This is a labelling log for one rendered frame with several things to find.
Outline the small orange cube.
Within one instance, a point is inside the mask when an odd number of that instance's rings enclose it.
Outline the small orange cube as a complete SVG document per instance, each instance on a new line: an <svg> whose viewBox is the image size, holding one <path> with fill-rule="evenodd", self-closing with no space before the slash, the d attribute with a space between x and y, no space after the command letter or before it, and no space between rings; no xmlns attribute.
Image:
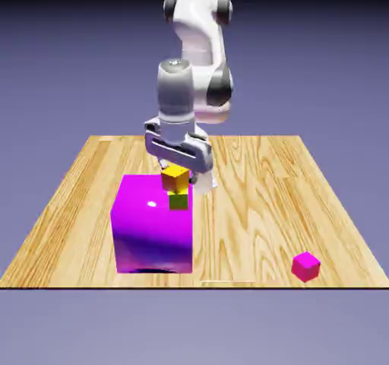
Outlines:
<svg viewBox="0 0 389 365"><path fill-rule="evenodd" d="M181 193L189 187L189 169L171 164L161 171L163 189L171 193Z"/></svg>

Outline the large magenta box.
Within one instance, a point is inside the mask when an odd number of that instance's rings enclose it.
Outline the large magenta box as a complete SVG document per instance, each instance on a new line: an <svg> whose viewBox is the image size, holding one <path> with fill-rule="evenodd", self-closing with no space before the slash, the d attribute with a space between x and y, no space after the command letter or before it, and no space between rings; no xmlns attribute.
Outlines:
<svg viewBox="0 0 389 365"><path fill-rule="evenodd" d="M193 198L188 209L171 210L161 176L126 174L110 218L118 273L192 272Z"/></svg>

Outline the small pink cube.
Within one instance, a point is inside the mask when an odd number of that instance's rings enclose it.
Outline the small pink cube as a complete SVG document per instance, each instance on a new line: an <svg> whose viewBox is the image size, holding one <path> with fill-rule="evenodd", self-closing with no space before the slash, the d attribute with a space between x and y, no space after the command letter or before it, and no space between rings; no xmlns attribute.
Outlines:
<svg viewBox="0 0 389 365"><path fill-rule="evenodd" d="M302 252L293 258L291 272L306 283L319 275L321 262L310 252Z"/></svg>

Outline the small green cube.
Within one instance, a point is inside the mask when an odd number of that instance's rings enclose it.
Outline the small green cube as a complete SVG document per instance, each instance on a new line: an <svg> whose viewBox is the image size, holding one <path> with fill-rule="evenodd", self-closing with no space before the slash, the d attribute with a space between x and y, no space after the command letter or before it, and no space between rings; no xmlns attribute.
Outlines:
<svg viewBox="0 0 389 365"><path fill-rule="evenodd" d="M180 189L177 192L168 191L170 210L188 210L188 188Z"/></svg>

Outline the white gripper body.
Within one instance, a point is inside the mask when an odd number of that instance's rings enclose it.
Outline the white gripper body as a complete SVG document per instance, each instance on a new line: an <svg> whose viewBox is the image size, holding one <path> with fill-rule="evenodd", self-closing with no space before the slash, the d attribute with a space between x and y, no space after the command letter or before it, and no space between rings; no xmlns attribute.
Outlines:
<svg viewBox="0 0 389 365"><path fill-rule="evenodd" d="M156 132L145 132L145 146L149 154L175 163L197 173L213 169L213 154L208 141L190 134L179 144L168 144Z"/></svg>

